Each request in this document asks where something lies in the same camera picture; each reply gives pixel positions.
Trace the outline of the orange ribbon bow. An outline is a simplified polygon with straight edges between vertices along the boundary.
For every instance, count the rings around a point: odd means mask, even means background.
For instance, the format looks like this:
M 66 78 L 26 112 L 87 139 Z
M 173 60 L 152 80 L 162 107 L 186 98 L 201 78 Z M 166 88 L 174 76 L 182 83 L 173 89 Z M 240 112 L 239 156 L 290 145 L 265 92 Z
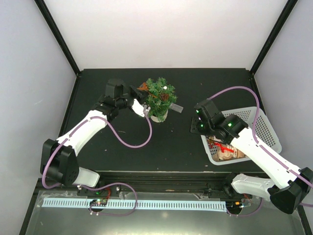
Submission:
M 143 82 L 138 88 L 139 91 L 143 92 L 144 95 L 148 98 L 148 97 L 152 97 L 152 98 L 158 98 L 158 96 L 156 96 L 155 94 L 153 94 L 150 90 L 149 87 L 147 85 L 146 82 Z

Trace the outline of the small green christmas tree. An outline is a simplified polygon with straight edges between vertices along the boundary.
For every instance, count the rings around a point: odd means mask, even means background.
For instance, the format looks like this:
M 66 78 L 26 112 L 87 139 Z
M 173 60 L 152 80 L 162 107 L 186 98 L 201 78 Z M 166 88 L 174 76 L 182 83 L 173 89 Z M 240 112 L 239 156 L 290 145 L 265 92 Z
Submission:
M 151 108 L 149 111 L 151 120 L 158 123 L 164 122 L 167 118 L 170 105 L 177 100 L 175 87 L 168 84 L 165 78 L 159 77 L 156 81 L 149 78 L 138 89 L 149 94 L 146 104 Z

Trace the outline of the brown pinecone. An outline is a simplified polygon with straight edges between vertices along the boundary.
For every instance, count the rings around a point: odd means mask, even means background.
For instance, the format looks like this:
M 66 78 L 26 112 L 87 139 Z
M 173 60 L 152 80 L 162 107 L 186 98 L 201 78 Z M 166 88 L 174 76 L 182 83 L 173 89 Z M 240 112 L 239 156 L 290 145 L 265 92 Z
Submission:
M 169 99 L 169 94 L 166 94 L 166 93 L 162 93 L 160 95 L 160 100 L 161 101 L 167 101 Z

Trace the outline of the white bulb string lights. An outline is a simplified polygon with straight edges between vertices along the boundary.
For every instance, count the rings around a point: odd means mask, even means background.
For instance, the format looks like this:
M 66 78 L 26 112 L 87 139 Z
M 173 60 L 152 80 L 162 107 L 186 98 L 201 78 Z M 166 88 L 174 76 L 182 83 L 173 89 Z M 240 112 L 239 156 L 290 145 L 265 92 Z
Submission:
M 168 109 L 178 113 L 182 113 L 183 107 L 176 104 L 178 97 L 175 93 L 175 87 L 172 85 L 166 85 L 163 86 L 161 90 L 162 93 L 169 94 L 169 99 L 167 101 L 162 101 L 166 106 L 168 106 Z

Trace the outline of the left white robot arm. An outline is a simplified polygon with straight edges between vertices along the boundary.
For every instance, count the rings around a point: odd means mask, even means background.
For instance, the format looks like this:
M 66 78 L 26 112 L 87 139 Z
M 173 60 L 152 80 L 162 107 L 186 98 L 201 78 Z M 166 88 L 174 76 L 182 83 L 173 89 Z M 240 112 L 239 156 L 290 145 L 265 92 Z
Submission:
M 113 129 L 111 122 L 122 109 L 130 109 L 148 119 L 150 107 L 145 104 L 149 96 L 146 84 L 138 88 L 127 86 L 121 79 L 111 79 L 105 93 L 100 96 L 87 115 L 66 134 L 56 140 L 47 139 L 41 158 L 42 185 L 44 188 L 84 186 L 93 195 L 105 190 L 105 183 L 96 171 L 80 167 L 77 156 L 91 138 L 105 127 Z

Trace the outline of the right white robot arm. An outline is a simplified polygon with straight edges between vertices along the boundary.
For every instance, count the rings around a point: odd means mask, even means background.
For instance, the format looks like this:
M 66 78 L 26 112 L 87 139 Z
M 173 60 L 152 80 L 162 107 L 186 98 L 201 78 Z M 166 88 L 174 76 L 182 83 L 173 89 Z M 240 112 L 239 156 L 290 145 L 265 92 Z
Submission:
M 225 117 L 212 100 L 194 107 L 198 118 L 192 120 L 191 132 L 216 137 L 243 152 L 257 164 L 268 178 L 238 174 L 222 185 L 225 196 L 251 194 L 270 201 L 286 214 L 292 214 L 313 187 L 313 171 L 300 168 L 275 152 L 253 133 L 237 115 Z

